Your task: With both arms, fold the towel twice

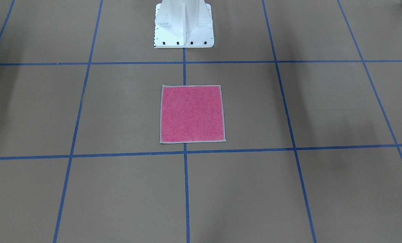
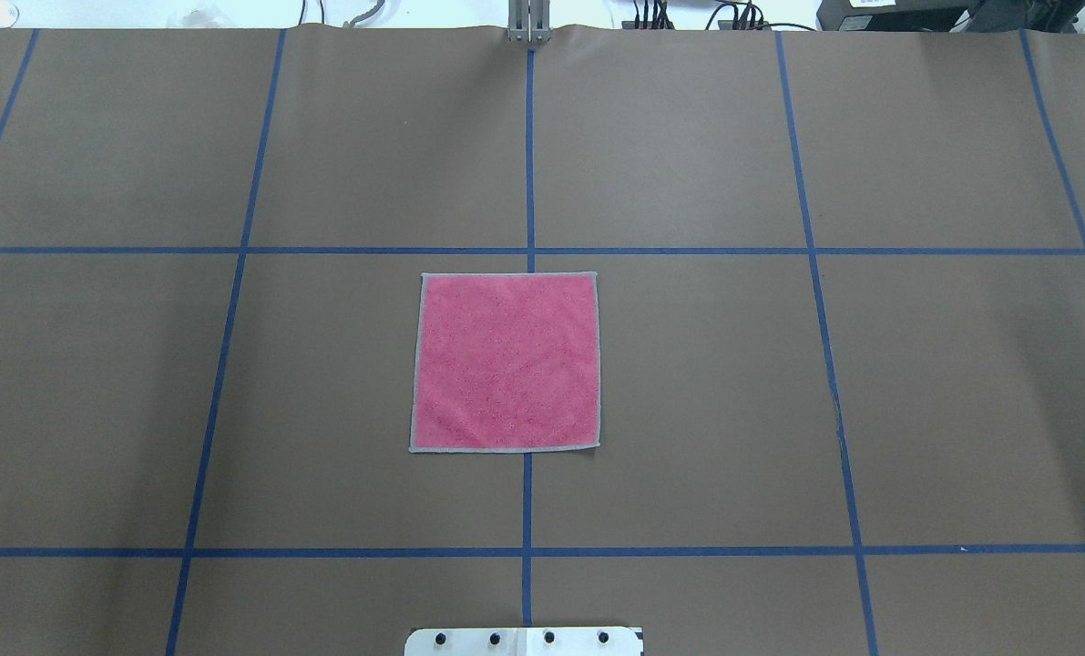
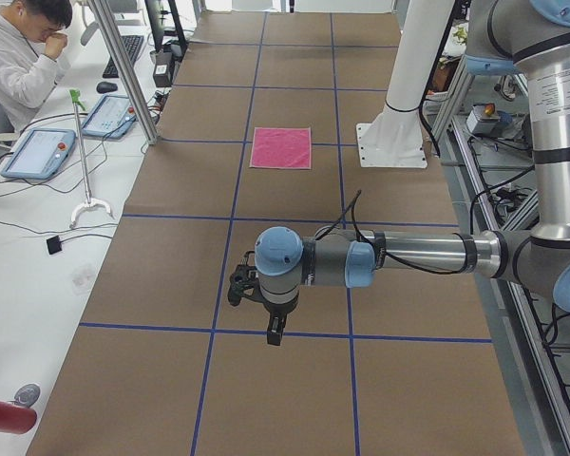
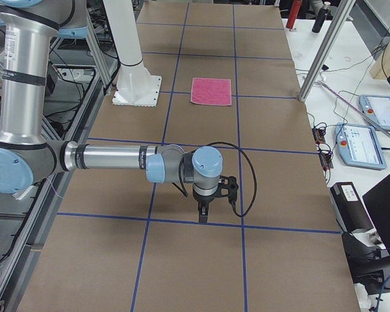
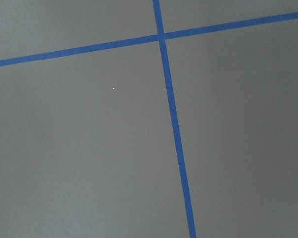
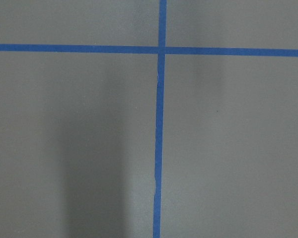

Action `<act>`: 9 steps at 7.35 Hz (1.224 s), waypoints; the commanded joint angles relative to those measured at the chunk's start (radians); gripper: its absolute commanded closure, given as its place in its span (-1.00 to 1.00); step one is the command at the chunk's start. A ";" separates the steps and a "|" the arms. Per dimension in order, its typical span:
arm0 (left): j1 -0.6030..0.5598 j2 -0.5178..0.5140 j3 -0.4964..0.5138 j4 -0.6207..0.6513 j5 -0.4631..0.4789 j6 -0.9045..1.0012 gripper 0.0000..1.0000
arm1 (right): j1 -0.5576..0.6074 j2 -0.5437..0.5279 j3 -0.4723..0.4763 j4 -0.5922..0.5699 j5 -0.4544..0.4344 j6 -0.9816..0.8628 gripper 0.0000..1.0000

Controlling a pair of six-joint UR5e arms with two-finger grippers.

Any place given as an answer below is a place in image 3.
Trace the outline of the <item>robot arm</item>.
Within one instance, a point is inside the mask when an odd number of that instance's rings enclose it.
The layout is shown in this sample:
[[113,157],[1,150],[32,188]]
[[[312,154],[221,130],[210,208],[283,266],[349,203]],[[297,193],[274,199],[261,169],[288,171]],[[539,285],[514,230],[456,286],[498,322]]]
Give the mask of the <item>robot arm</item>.
[[269,313],[269,344],[280,344],[301,286],[367,287],[388,267],[476,272],[520,284],[570,313],[570,1],[475,2],[466,58],[472,72],[517,70],[526,78],[538,224],[447,236],[329,227],[301,237],[267,229],[256,241],[252,299]]

